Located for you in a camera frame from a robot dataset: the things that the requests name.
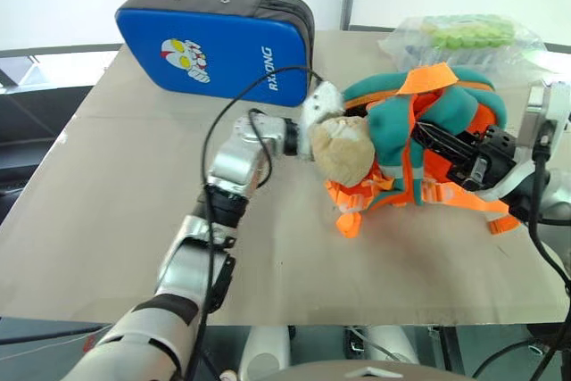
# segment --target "clear plastic packaging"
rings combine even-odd
[[[447,62],[502,82],[534,79],[534,66],[525,57],[545,51],[542,40],[524,26],[483,14],[408,18],[378,43],[399,71]]]

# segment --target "stuffed toy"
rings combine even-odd
[[[416,120],[453,135],[504,128],[505,105],[484,76],[441,63],[363,79],[343,98],[346,116],[318,124],[310,140],[327,191],[342,212],[337,227],[345,236],[358,235],[361,212],[385,204],[447,203],[508,213],[506,204],[486,203],[450,182],[451,164],[410,137]],[[505,216],[490,228],[499,233],[517,225]]]

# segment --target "table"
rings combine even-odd
[[[315,68],[340,88],[392,70],[377,48],[382,36],[318,32]],[[501,95],[515,132],[526,90]],[[151,296],[161,259],[199,193],[204,134],[227,102],[158,88],[122,48],[0,227],[0,314],[111,322]],[[254,105],[237,104],[211,148]],[[292,118],[299,112],[258,107]],[[568,133],[565,139],[551,167],[569,164]],[[524,228],[490,236],[481,212],[385,207],[349,240],[335,230],[337,215],[313,165],[277,161],[241,222],[234,281],[210,323],[564,318],[562,284]]]

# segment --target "beige plush head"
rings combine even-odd
[[[358,185],[375,160],[368,123],[357,116],[326,120],[311,130],[310,139],[319,170],[343,186]]]

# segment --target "cable connector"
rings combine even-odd
[[[551,143],[555,135],[556,123],[546,120],[539,128],[532,151],[532,160],[537,161],[538,156],[544,157],[548,161],[551,157]]]

